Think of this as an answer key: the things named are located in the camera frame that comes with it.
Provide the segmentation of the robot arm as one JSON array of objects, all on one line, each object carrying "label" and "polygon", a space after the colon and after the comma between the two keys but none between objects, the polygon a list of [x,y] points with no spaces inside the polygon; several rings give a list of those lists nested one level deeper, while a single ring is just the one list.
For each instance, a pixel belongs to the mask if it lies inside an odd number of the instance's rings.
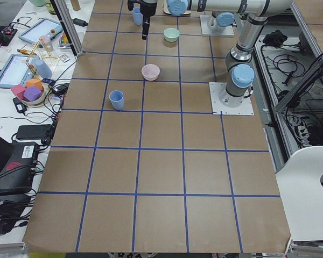
[{"label": "robot arm", "polygon": [[226,57],[227,69],[230,64],[248,64],[251,61],[254,45],[268,21],[268,18],[280,14],[288,9],[291,1],[167,1],[167,8],[171,15],[181,16],[187,10],[197,12],[231,12],[248,15],[247,21],[238,38],[236,46]]},{"label": "robot arm", "polygon": [[[142,39],[146,40],[149,34],[150,18],[156,14],[158,1],[127,1],[128,10],[134,9],[134,4],[140,5],[140,13],[143,15],[142,21]],[[181,16],[185,11],[190,9],[192,1],[166,1],[167,9],[173,16]],[[234,21],[234,15],[230,12],[224,12],[214,15],[214,24],[218,27],[227,27]]]}]

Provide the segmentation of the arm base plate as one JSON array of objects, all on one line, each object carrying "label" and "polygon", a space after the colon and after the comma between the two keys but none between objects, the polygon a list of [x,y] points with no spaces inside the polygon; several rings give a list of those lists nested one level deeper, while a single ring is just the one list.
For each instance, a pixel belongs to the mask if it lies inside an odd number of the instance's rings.
[{"label": "arm base plate", "polygon": [[253,116],[254,110],[250,92],[246,89],[243,96],[233,97],[226,92],[226,83],[209,82],[212,114],[228,116]]},{"label": "arm base plate", "polygon": [[200,16],[200,25],[201,25],[201,33],[203,36],[208,37],[233,37],[234,30],[231,25],[228,26],[220,26],[216,18],[212,15],[201,15]]}]

